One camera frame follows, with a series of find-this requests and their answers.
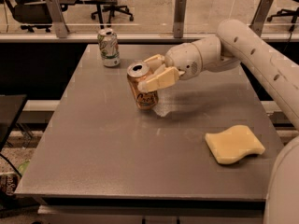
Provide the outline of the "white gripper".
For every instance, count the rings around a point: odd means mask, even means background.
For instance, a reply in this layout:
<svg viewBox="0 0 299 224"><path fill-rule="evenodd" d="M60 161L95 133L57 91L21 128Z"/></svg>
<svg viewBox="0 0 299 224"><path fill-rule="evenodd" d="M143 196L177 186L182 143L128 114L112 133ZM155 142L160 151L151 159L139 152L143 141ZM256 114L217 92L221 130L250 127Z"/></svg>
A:
<svg viewBox="0 0 299 224"><path fill-rule="evenodd" d="M144 63L149 68L149 76L138 83L137 88L141 92L168 88L179 79L197 77L202 70L202 57L193 43L174 46L165 56L156 54L144 60Z"/></svg>

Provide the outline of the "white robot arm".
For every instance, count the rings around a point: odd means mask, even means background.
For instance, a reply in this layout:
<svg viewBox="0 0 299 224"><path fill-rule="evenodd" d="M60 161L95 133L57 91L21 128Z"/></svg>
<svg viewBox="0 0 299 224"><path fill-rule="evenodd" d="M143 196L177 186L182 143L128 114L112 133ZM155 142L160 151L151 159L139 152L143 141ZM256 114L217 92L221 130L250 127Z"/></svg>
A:
<svg viewBox="0 0 299 224"><path fill-rule="evenodd" d="M299 130L299 66L273 49L246 24L222 21L214 36L171 48L145 62L153 74L138 83L142 92L157 91L203 71L220 72L242 62ZM270 176L263 224L299 224L299 137L278 154Z"/></svg>

